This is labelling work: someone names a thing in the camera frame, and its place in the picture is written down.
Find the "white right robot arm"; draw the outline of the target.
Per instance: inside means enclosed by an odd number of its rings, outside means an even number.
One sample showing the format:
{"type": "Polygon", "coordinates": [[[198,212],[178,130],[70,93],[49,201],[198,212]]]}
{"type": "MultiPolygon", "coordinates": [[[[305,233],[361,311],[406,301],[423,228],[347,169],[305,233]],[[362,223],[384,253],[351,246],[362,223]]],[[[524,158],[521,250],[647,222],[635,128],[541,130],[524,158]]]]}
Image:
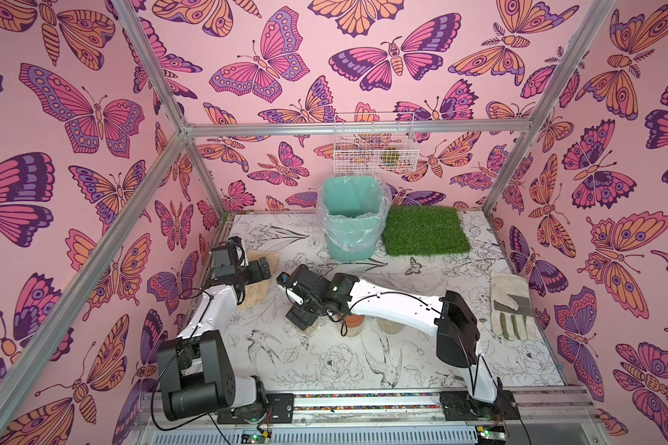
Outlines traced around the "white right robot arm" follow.
{"type": "Polygon", "coordinates": [[[441,297],[421,296],[375,285],[353,274],[320,276],[306,265],[291,274],[276,278],[292,307],[287,318],[300,330],[306,330],[319,318],[326,317],[349,330],[353,316],[374,317],[415,330],[435,340],[439,361],[462,371],[471,401],[495,405],[500,380],[488,367],[479,351],[480,332],[477,318],[456,291],[441,297]]]}

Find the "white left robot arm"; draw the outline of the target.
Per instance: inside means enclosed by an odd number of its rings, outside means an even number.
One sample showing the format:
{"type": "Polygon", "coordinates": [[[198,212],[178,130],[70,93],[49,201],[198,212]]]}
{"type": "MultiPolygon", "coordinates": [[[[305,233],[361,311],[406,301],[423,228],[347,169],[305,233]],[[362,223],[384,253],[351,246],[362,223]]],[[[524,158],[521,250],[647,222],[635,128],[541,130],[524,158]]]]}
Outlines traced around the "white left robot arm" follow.
{"type": "Polygon", "coordinates": [[[223,333],[246,298],[246,287],[271,277],[269,263],[247,259],[240,237],[212,248],[204,289],[189,289],[199,301],[189,324],[157,352],[163,413],[170,421],[219,412],[248,423],[262,421],[270,407],[257,376],[236,374],[223,333]]]}

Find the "beige work glove left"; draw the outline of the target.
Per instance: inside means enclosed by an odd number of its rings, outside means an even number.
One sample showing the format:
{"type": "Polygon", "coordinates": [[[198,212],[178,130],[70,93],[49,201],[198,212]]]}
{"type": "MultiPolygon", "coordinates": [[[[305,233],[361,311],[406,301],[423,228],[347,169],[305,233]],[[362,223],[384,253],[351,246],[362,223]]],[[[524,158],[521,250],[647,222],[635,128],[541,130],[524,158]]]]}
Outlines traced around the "beige work glove left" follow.
{"type": "Polygon", "coordinates": [[[244,287],[239,309],[252,309],[265,303],[267,293],[276,276],[280,254],[276,251],[247,250],[250,277],[244,287]]]}

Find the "brown lid peanut jar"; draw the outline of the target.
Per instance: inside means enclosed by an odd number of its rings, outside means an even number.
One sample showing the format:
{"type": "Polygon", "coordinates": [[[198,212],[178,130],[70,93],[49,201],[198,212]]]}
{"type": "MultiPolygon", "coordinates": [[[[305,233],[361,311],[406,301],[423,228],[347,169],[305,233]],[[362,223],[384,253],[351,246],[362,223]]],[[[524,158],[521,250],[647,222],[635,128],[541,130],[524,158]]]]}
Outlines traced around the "brown lid peanut jar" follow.
{"type": "Polygon", "coordinates": [[[362,315],[348,315],[343,320],[343,325],[341,326],[341,335],[343,337],[356,337],[358,336],[365,324],[366,317],[362,315]]]}

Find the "green lid peanut jar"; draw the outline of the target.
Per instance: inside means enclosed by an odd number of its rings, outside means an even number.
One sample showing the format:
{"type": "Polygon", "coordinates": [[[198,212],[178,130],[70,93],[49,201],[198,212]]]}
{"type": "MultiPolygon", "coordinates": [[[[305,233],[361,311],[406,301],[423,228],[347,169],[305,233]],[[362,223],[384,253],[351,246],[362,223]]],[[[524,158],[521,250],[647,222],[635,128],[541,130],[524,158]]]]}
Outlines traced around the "green lid peanut jar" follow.
{"type": "Polygon", "coordinates": [[[377,319],[377,324],[379,330],[382,333],[390,336],[396,335],[405,329],[405,326],[403,324],[399,324],[397,322],[392,322],[382,318],[377,319]]]}

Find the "green artificial grass mat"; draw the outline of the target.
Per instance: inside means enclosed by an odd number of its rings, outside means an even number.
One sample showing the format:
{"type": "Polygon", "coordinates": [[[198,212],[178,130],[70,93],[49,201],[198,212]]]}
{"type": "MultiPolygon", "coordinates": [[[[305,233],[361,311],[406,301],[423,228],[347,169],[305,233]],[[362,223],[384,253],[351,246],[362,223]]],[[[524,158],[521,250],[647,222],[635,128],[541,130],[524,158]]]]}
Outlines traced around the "green artificial grass mat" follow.
{"type": "Polygon", "coordinates": [[[389,256],[437,256],[471,250],[457,210],[433,206],[393,206],[382,242],[389,256]]]}

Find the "green object in basket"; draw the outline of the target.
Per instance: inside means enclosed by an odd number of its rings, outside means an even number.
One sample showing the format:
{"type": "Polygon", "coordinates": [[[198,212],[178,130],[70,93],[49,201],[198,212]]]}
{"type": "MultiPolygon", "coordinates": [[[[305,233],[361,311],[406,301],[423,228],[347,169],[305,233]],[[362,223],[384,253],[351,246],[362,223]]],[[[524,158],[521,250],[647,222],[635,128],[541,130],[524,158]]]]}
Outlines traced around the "green object in basket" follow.
{"type": "Polygon", "coordinates": [[[399,161],[400,155],[397,149],[386,148],[380,156],[380,163],[385,169],[393,169],[399,161]]]}

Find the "cream work glove right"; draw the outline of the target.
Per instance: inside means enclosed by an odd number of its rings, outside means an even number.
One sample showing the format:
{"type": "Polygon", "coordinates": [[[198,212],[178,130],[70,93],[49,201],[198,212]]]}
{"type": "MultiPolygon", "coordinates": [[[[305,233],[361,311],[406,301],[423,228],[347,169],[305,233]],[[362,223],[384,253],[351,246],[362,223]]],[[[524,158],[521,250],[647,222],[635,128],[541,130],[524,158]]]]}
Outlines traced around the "cream work glove right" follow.
{"type": "Polygon", "coordinates": [[[539,332],[527,280],[517,274],[490,274],[491,324],[508,341],[537,341],[539,332]]]}

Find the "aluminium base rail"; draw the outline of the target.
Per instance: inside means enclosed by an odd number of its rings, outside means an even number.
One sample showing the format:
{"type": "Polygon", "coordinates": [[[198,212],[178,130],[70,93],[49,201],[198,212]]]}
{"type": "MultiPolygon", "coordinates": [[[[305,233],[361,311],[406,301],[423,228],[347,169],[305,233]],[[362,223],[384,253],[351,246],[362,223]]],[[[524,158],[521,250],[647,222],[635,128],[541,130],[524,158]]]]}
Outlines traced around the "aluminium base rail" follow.
{"type": "Polygon", "coordinates": [[[142,413],[129,444],[610,444],[584,391],[515,388],[472,408],[452,389],[285,391],[261,422],[229,413],[170,423],[142,413]]]}

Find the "aluminium frame post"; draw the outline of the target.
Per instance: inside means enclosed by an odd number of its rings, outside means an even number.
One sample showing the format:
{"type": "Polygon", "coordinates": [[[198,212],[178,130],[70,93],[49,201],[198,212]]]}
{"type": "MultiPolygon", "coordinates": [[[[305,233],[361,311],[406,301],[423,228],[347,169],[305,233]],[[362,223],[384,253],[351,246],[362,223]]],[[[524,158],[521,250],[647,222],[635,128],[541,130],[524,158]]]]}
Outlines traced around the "aluminium frame post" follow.
{"type": "Polygon", "coordinates": [[[482,211],[486,216],[489,216],[493,212],[495,204],[502,197],[503,191],[512,179],[513,174],[517,172],[521,161],[532,146],[532,143],[536,140],[537,133],[545,123],[549,113],[556,106],[562,91],[573,76],[574,71],[578,68],[578,64],[581,62],[584,54],[593,43],[604,20],[612,12],[614,5],[614,0],[596,0],[591,3],[590,8],[586,15],[584,15],[577,31],[565,49],[562,60],[547,83],[545,92],[541,94],[540,100],[536,102],[531,115],[529,129],[521,132],[499,176],[490,189],[484,205],[482,205],[482,211]]]}

